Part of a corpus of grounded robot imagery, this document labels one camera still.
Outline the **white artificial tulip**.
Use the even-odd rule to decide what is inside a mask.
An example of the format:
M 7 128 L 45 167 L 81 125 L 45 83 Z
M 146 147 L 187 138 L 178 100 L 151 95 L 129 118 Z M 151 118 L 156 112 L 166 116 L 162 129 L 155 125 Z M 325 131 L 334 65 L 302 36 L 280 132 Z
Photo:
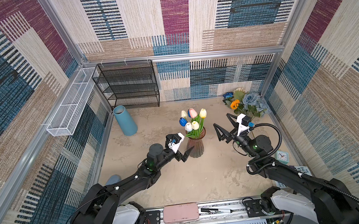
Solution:
M 181 117 L 184 118 L 184 119 L 187 119 L 188 113 L 185 110 L 182 110 L 181 111 Z

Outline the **pink artificial tulip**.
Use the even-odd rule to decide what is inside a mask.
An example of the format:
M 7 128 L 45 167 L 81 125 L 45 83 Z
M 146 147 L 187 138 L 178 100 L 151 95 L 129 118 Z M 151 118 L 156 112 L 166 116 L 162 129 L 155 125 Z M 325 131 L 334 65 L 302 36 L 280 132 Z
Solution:
M 194 109 L 188 109 L 187 113 L 188 113 L 188 116 L 192 119 L 194 119 L 198 116 L 198 113 Z

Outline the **pale blue-white artificial tulip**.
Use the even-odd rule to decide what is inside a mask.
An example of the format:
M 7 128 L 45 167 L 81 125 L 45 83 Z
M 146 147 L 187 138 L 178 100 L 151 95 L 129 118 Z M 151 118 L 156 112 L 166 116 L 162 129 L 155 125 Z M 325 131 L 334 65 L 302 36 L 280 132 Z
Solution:
M 189 133 L 193 130 L 192 124 L 190 122 L 185 124 L 185 130 Z

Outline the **pink ribbed glass vase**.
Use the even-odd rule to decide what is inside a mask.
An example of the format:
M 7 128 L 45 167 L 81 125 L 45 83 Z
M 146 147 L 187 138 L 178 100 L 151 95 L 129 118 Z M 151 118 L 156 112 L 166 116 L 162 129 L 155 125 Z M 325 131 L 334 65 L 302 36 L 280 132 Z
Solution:
M 187 150 L 189 151 L 189 156 L 192 158 L 201 157 L 204 154 L 204 144 L 203 138 L 206 135 L 206 129 L 203 128 L 201 135 L 198 139 L 189 139 L 187 143 Z

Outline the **teal ceramic vase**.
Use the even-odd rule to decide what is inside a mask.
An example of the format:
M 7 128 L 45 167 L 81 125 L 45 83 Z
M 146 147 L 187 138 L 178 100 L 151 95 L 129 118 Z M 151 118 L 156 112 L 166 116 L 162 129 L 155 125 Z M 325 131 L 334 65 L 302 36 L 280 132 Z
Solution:
M 136 134 L 137 125 L 124 106 L 116 106 L 113 109 L 113 114 L 125 136 Z

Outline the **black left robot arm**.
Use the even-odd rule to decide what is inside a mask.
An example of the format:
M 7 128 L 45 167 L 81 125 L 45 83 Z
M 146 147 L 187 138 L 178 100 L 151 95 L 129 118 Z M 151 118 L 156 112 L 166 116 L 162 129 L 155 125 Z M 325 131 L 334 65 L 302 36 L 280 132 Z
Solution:
M 124 201 L 153 186 L 161 176 L 161 169 L 173 159 L 186 162 L 190 151 L 179 151 L 185 137 L 182 133 L 166 136 L 165 145 L 152 144 L 138 170 L 117 183 L 93 185 L 68 224 L 144 224 L 145 209 L 139 204 Z

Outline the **yellow artificial tulip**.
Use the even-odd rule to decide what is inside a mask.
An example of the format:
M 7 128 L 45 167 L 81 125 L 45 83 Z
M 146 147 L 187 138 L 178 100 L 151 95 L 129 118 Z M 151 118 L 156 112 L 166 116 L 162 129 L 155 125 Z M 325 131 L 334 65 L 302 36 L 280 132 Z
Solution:
M 201 119 L 205 119 L 207 117 L 207 111 L 205 109 L 201 109 L 201 111 L 199 112 L 199 117 Z

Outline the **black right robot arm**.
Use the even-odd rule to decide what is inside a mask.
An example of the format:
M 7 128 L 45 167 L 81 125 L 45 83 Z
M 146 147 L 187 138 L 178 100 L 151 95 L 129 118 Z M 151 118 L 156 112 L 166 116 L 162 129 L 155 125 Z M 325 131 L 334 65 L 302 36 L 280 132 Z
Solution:
M 250 117 L 228 113 L 227 118 L 233 125 L 232 131 L 216 123 L 213 127 L 219 141 L 234 142 L 251 157 L 246 166 L 248 174 L 280 182 L 295 191 L 289 194 L 273 186 L 263 192 L 264 212 L 289 211 L 317 224 L 359 224 L 359 198 L 352 195 L 343 182 L 307 175 L 273 157 L 282 144 L 281 132 L 275 125 L 265 124 L 278 135 L 277 146 L 273 147 L 268 136 L 250 138 L 250 132 L 261 127 L 253 124 Z

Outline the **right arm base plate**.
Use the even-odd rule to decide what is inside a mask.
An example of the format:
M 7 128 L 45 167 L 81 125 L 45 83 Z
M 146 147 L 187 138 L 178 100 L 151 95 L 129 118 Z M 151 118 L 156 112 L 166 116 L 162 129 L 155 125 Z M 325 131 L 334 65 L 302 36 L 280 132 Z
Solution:
M 264 217 L 264 216 L 272 216 L 272 215 L 290 215 L 289 211 L 281 211 L 281 210 L 272 210 L 271 212 L 267 212 L 263 210 L 261 205 L 261 199 L 253 199 L 251 197 L 246 197 L 242 199 L 242 204 L 245 207 L 245 211 L 249 218 L 253 217 Z

